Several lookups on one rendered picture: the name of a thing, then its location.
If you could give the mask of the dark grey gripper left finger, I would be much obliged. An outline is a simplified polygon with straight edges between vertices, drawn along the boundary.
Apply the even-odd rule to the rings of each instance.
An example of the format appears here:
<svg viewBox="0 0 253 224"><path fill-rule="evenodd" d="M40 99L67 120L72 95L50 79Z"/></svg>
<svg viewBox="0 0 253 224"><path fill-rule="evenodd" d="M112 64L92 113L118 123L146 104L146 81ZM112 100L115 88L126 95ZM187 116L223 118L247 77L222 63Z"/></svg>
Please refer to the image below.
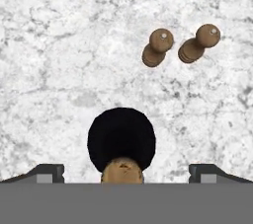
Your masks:
<svg viewBox="0 0 253 224"><path fill-rule="evenodd" d="M63 184L63 174L63 164L39 164L26 174L21 174L17 177L2 181L2 184Z"/></svg>

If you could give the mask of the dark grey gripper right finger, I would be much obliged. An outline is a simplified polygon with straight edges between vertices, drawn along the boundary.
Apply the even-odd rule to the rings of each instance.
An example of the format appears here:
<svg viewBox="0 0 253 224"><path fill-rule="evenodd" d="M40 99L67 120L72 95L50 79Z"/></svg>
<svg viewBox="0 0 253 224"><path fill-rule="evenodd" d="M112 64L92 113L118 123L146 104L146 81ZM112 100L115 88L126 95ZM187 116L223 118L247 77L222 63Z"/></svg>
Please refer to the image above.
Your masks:
<svg viewBox="0 0 253 224"><path fill-rule="evenodd" d="M189 173L190 184L252 184L252 181L227 174L215 164L191 164Z"/></svg>

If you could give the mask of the brown wooden pepper mill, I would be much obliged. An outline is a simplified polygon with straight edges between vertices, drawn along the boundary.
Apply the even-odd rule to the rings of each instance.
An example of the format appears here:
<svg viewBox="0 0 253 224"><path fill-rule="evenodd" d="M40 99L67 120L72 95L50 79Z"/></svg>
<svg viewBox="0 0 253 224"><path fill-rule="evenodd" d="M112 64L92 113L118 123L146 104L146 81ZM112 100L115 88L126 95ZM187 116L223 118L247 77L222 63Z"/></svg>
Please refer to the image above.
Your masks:
<svg viewBox="0 0 253 224"><path fill-rule="evenodd" d="M220 41L220 30L213 24L204 24L196 35L187 39L179 48L178 56L184 63L193 63L200 59L207 48L216 46Z"/></svg>
<svg viewBox="0 0 253 224"><path fill-rule="evenodd" d="M157 29L149 37L149 43L142 52L142 62L148 67L158 66L174 43L173 35L166 29Z"/></svg>

